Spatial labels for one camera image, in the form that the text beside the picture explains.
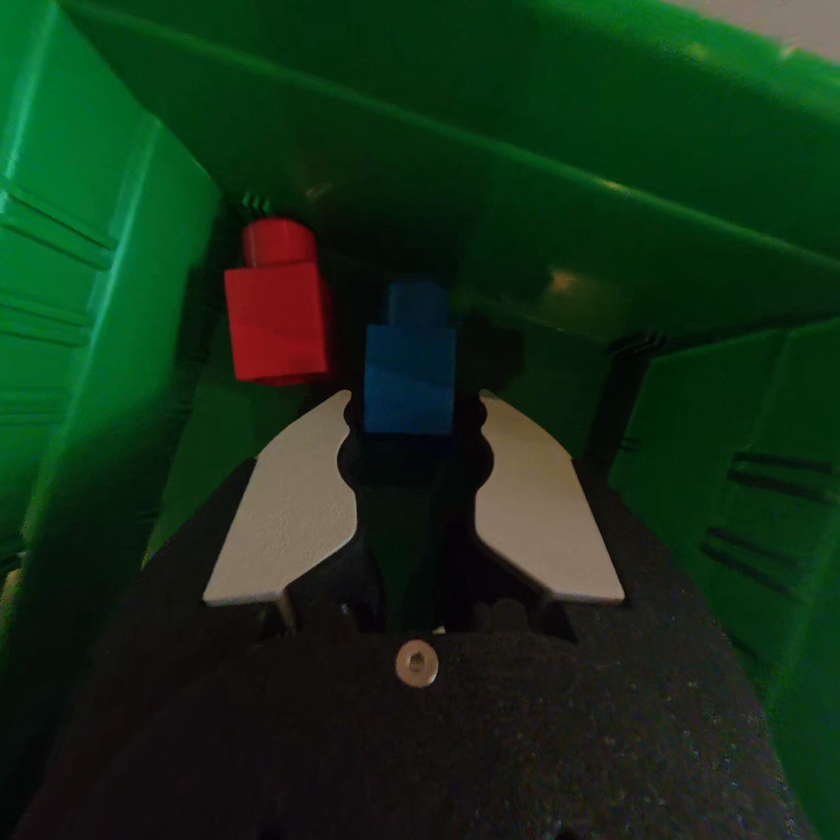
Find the red mega block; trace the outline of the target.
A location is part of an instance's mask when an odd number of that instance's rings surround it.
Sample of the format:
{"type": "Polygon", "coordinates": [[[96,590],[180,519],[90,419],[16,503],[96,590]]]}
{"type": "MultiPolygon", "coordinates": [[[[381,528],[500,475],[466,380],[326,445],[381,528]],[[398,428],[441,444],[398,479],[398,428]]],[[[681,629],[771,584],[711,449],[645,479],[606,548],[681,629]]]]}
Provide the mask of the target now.
{"type": "Polygon", "coordinates": [[[266,386],[322,381],[331,371],[331,300],[314,233],[262,217],[242,233],[244,264],[224,273],[236,380],[266,386]]]}

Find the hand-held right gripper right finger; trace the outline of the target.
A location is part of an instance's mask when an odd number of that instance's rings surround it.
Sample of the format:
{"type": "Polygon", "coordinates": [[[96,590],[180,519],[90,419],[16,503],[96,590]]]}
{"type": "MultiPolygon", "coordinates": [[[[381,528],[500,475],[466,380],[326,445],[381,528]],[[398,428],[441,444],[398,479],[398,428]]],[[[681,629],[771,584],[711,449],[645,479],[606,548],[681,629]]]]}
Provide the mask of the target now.
{"type": "Polygon", "coordinates": [[[531,583],[567,602],[621,604],[625,591],[571,455],[539,424],[481,391],[489,477],[476,493],[476,534],[531,583]]]}

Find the green plastic bin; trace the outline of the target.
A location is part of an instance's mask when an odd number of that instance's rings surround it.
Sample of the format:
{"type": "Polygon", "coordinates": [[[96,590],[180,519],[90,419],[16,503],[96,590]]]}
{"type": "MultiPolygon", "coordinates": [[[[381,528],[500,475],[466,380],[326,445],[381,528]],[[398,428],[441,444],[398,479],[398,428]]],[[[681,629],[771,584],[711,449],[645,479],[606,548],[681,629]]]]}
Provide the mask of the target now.
{"type": "Polygon", "coordinates": [[[838,67],[659,2],[2,2],[2,838],[838,838],[838,67]],[[242,233],[329,378],[236,380],[242,233]],[[444,437],[366,327],[446,289],[444,437]],[[203,592],[341,390],[351,541],[203,592]],[[476,534],[489,391],[621,604],[476,534]]]}

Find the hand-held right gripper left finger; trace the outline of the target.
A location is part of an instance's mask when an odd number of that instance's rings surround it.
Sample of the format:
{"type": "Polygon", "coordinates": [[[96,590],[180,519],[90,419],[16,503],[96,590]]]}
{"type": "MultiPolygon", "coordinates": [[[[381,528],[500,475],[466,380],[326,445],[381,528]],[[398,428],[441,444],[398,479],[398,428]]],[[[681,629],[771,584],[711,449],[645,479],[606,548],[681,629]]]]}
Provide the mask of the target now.
{"type": "Polygon", "coordinates": [[[261,450],[206,583],[206,605],[278,602],[351,541],[357,504],[339,468],[350,399],[336,392],[261,450]]]}

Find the blue mega block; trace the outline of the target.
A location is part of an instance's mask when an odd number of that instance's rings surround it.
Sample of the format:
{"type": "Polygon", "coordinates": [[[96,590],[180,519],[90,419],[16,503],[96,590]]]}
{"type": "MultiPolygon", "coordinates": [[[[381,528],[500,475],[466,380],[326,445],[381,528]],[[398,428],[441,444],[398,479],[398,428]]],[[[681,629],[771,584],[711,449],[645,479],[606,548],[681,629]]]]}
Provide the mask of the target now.
{"type": "Polygon", "coordinates": [[[455,410],[456,330],[446,289],[399,280],[381,321],[365,331],[363,428],[367,434],[444,437],[455,410]]]}

